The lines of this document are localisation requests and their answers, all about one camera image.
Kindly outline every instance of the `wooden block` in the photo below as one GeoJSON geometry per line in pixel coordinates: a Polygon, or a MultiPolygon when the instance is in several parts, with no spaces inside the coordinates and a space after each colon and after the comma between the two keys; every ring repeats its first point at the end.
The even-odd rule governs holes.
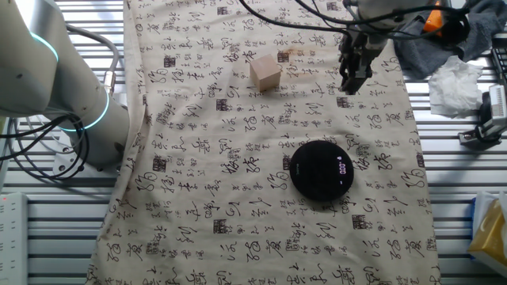
{"type": "Polygon", "coordinates": [[[278,86],[280,76],[280,68],[271,55],[265,55],[250,62],[250,78],[259,92],[278,86]]]}

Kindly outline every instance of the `gray cloth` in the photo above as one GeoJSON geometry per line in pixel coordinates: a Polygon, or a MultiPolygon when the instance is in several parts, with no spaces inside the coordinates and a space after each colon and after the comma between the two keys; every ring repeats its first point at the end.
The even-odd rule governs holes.
{"type": "MultiPolygon", "coordinates": [[[[507,5],[502,0],[469,0],[467,40],[456,47],[448,47],[435,39],[395,41],[396,55],[402,67],[411,70],[415,78],[425,78],[441,67],[452,55],[464,62],[474,59],[491,47],[491,38],[501,32],[507,22],[507,5]]],[[[421,33],[431,11],[419,14],[402,28],[413,35],[421,33]]]]}

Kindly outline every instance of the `black round device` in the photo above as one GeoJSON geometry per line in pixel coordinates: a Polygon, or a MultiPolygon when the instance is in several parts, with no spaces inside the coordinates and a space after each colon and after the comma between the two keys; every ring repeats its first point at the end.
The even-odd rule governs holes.
{"type": "Polygon", "coordinates": [[[332,201],[352,185],[352,161],[339,146],[325,141],[304,144],[291,158],[292,183],[308,199],[332,201]]]}

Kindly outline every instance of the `yellow box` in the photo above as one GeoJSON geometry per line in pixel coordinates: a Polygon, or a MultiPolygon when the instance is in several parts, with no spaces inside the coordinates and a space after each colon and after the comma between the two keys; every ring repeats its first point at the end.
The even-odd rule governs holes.
{"type": "Polygon", "coordinates": [[[477,229],[468,252],[494,271],[507,277],[507,258],[504,255],[504,243],[501,239],[501,230],[504,225],[505,219],[501,212],[500,201],[496,199],[491,203],[481,226],[477,229]]]}

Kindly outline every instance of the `white tissue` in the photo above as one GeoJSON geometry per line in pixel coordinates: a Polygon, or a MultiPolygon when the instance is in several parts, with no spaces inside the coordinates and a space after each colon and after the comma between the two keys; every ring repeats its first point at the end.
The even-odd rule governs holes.
{"type": "Polygon", "coordinates": [[[480,66],[464,63],[457,55],[451,56],[429,79],[431,113],[446,116],[469,115],[482,104],[482,92],[477,79],[480,66]]]}

